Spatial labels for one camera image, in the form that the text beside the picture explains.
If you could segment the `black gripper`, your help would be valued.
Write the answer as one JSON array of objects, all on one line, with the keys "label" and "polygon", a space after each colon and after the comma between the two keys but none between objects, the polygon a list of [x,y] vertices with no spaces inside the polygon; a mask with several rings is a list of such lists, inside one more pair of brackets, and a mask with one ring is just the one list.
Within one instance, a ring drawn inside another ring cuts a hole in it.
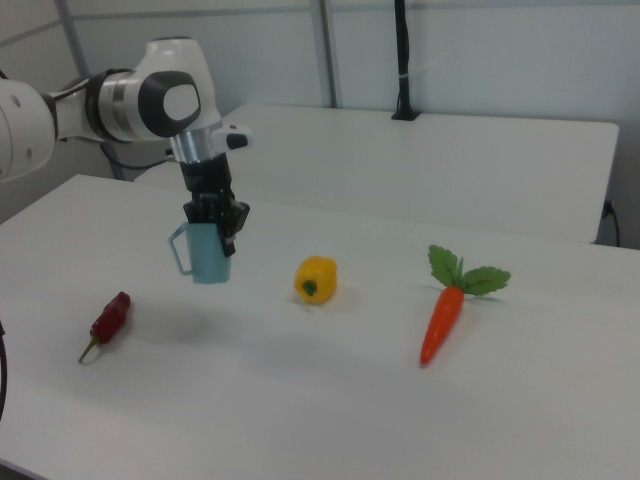
[{"label": "black gripper", "polygon": [[198,163],[181,163],[181,172],[191,200],[183,205],[189,223],[221,222],[221,245],[229,258],[235,237],[243,229],[250,206],[234,199],[227,155],[222,153]]}]

